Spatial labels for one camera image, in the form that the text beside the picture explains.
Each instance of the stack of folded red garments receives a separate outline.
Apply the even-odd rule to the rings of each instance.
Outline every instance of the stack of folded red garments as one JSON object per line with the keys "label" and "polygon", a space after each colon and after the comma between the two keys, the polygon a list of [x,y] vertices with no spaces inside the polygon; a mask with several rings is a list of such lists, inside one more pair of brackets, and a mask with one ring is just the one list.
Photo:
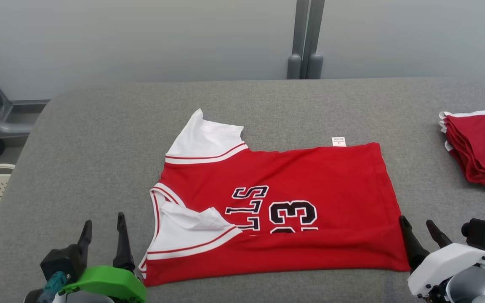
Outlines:
{"label": "stack of folded red garments", "polygon": [[485,185],[485,111],[439,113],[445,148],[458,161],[468,181]]}

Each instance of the white robot part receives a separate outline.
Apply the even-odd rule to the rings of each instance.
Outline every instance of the white robot part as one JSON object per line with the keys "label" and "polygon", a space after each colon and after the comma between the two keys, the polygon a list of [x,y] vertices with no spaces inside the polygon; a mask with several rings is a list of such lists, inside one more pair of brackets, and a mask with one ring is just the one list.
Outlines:
{"label": "white robot part", "polygon": [[430,253],[408,278],[412,295],[427,295],[435,285],[473,266],[485,264],[485,250],[452,243]]}

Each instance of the jersey number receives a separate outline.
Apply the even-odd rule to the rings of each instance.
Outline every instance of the jersey number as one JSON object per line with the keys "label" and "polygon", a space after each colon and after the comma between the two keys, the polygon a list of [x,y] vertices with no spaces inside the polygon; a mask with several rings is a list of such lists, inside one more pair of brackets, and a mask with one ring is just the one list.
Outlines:
{"label": "jersey number", "polygon": [[[255,216],[259,214],[263,198],[267,196],[269,186],[253,186],[248,189],[246,187],[237,187],[231,195],[233,199],[246,199],[252,196],[249,207],[226,207],[225,214],[231,215],[232,213],[251,213],[254,216],[247,217],[248,225],[237,226],[240,229],[250,229],[258,231],[260,230],[259,217]],[[305,230],[317,230],[316,227],[312,227],[317,219],[317,210],[312,203],[304,200],[286,201],[286,202],[273,202],[269,206],[269,220],[275,225],[282,225],[271,230],[271,233],[277,232],[295,232],[291,226],[285,225],[285,218],[298,217],[300,218],[302,231]]]}

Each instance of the white care label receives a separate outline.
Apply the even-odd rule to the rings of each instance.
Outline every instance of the white care label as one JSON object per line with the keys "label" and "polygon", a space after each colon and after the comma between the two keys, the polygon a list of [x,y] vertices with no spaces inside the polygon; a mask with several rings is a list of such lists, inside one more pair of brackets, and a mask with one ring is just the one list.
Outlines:
{"label": "white care label", "polygon": [[333,137],[333,146],[346,147],[346,145],[345,145],[345,137]]}

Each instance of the white wall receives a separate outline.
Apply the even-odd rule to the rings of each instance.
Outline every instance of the white wall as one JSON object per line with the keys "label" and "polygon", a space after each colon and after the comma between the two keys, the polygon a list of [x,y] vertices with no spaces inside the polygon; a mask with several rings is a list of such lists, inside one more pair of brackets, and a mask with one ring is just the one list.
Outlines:
{"label": "white wall", "polygon": [[485,76],[485,1],[326,0],[322,79]]}
{"label": "white wall", "polygon": [[285,79],[296,0],[0,0],[10,100],[134,81]]}

